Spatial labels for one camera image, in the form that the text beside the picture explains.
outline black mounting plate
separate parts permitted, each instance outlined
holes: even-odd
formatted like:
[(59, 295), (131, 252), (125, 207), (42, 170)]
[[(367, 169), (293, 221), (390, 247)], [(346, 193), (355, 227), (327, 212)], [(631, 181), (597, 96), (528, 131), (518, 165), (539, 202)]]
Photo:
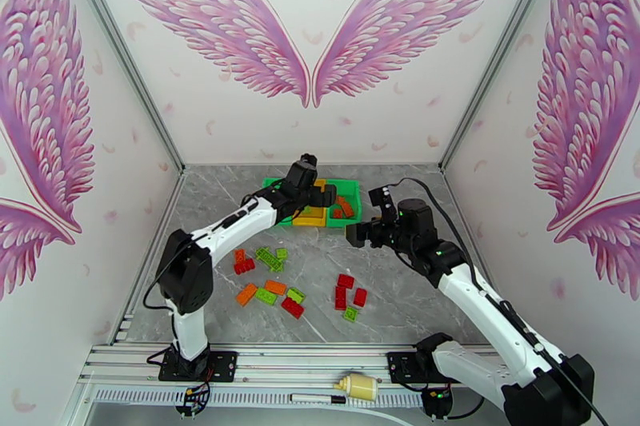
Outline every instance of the black mounting plate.
[(454, 384), (456, 380), (444, 377), (440, 372), (425, 373), (416, 360), (416, 352), (388, 352), (386, 363), (394, 384)]
[(163, 382), (204, 382), (208, 370), (213, 370), (214, 373), (211, 375), (209, 382), (233, 382), (238, 353), (211, 350), (206, 367), (198, 375), (181, 372), (178, 368), (178, 362), (180, 360), (180, 352), (170, 347), (162, 358), (162, 366), (160, 367), (158, 380)]

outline robotic arm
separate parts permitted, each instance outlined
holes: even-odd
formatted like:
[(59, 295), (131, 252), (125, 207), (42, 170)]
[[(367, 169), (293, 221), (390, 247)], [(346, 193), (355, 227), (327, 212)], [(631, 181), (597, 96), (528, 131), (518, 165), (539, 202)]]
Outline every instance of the robotic arm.
[(171, 380), (200, 380), (206, 372), (209, 342), (203, 306), (214, 290), (213, 267), (231, 249), (306, 206), (335, 203), (335, 186), (325, 185), (324, 191), (314, 186), (317, 162), (303, 154), (282, 180), (247, 195), (235, 212), (191, 234), (176, 230), (169, 236), (154, 284), (159, 284), (171, 312), (175, 340), (163, 361), (171, 363)]
[[(423, 186), (450, 223), (428, 187), (414, 181)], [(396, 209), (388, 186), (371, 190), (369, 195), (382, 215), (347, 226), (347, 240), (355, 247), (369, 241), (371, 247), (393, 249), (401, 261), (426, 277), (474, 322), (506, 365), (484, 359), (439, 333), (416, 345), (425, 382), (440, 375), (458, 381), (503, 410), (513, 426), (577, 426), (587, 422), (594, 391), (591, 366), (579, 355), (563, 355), (535, 332), (508, 301), (478, 277), (466, 252), (439, 239), (431, 208), (423, 200), (403, 200)], [(422, 399), (425, 403), (432, 400), (426, 391)]]

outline yellow glue bottle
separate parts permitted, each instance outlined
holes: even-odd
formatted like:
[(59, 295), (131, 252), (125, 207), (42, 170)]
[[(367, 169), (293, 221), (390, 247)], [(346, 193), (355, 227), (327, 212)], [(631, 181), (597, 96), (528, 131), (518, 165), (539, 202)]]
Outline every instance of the yellow glue bottle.
[(375, 400), (378, 395), (378, 382), (373, 377), (362, 374), (349, 374), (340, 379), (334, 388), (346, 391), (349, 397), (354, 399)]

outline wing mural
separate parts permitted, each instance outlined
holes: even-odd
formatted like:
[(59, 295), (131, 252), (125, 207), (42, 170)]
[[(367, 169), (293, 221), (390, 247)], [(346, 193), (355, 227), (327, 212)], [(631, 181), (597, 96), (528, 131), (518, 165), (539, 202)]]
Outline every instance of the wing mural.
[(292, 92), (318, 107), (330, 92), (372, 89), (436, 44), (483, 0), (356, 0), (309, 70), (267, 0), (139, 0), (234, 80), (267, 97)]
[(636, 0), (552, 0), (538, 83), (536, 186), (554, 199), (555, 242), (589, 245), (596, 272), (640, 297), (640, 193), (587, 207), (640, 105)]
[(0, 132), (42, 211), (0, 199), (0, 299), (33, 279), (43, 245), (81, 232), (74, 201), (90, 190), (89, 89), (70, 0), (7, 0), (0, 11)]
[(329, 92), (354, 97), (435, 45), (482, 0), (356, 0), (313, 76), (314, 105)]
[(552, 1), (534, 141), (536, 186), (556, 200), (548, 230), (593, 200), (618, 154), (640, 103), (638, 49), (633, 0)]
[(309, 70), (267, 0), (139, 0), (146, 11), (234, 80), (309, 104)]

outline gray marble floor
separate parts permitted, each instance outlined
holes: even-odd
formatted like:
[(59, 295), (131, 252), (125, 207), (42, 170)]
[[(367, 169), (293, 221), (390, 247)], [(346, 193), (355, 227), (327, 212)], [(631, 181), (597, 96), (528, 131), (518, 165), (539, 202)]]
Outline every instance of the gray marble floor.
[[(264, 177), (284, 176), (284, 166), (192, 166), (179, 196), (168, 232), (199, 229), (232, 212), (242, 196), (260, 188)], [(376, 214), (367, 191), (396, 182), (403, 176), (425, 181), (466, 237), (442, 176), (428, 166), (345, 165), (322, 166), (318, 177), (359, 180), (363, 219)], [(413, 182), (393, 189), (397, 203), (406, 197), (422, 197)], [(442, 238), (453, 240), (444, 220), (434, 211)], [(262, 246), (286, 247), (289, 259), (280, 274), (269, 273), (257, 262), (255, 270), (236, 276), (233, 256), (226, 256), (214, 269), (214, 295), (205, 307), (206, 333), (213, 343), (228, 342), (358, 342), (412, 344), (435, 332), (446, 332), (462, 343), (486, 343), (470, 320), (429, 282), (400, 263), (389, 249), (355, 249), (346, 242), (342, 229), (274, 227), (252, 237), (244, 245), (248, 253)], [(154, 262), (158, 265), (159, 256)], [(334, 286), (339, 273), (355, 277), (356, 285), (369, 292), (366, 306), (355, 323), (334, 310)], [(150, 273), (150, 283), (154, 273)], [(280, 307), (253, 299), (242, 308), (234, 299), (248, 283), (264, 285), (276, 279), (306, 294), (306, 311), (295, 320)], [(160, 304), (155, 289), (150, 303)], [(170, 320), (164, 312), (144, 309), (138, 303), (127, 340), (171, 340)]]

